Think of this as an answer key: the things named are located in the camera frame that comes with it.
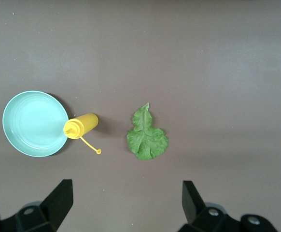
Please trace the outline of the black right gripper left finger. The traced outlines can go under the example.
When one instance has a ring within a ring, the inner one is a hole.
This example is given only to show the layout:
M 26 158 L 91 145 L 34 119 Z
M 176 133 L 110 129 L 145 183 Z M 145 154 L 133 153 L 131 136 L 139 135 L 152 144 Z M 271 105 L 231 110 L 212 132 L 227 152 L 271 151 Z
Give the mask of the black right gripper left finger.
M 72 180 L 64 179 L 39 205 L 28 205 L 9 218 L 0 218 L 0 232 L 56 232 L 72 205 Z

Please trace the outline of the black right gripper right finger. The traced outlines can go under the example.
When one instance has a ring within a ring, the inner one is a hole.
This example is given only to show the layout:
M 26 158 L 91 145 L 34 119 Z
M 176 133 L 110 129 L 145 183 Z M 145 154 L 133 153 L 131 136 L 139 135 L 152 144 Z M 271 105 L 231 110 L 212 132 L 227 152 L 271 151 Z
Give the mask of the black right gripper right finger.
M 266 218 L 245 214 L 235 220 L 216 206 L 207 206 L 192 181 L 183 181 L 182 206 L 187 223 L 181 232 L 276 232 Z

